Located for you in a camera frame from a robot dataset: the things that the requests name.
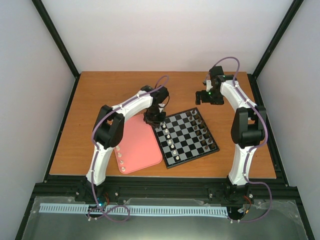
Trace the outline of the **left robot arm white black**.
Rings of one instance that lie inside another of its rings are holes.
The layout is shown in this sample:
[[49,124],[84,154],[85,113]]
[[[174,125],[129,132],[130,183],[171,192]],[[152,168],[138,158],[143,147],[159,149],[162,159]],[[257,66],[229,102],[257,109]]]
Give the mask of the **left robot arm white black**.
[[125,122],[145,110],[143,121],[152,127],[159,127],[166,118],[166,112],[161,109],[160,104],[167,97],[169,91],[164,85],[157,88],[145,85],[126,101],[114,106],[101,107],[91,134],[94,153],[86,174],[87,181],[91,184],[86,190],[86,195],[92,201],[103,198],[104,188],[100,184],[106,179],[112,151],[123,138]]

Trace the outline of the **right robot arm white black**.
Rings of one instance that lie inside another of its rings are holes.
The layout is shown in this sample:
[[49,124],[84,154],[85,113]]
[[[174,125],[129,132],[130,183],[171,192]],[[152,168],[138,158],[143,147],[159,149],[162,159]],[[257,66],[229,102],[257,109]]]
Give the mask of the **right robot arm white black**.
[[195,104],[223,105],[227,100],[234,110],[230,134],[235,153],[228,179],[231,186],[244,186],[249,180],[251,162],[257,146],[266,141],[266,109],[257,105],[241,89],[233,74],[224,74],[221,66],[213,66],[203,81],[205,90],[195,93]]

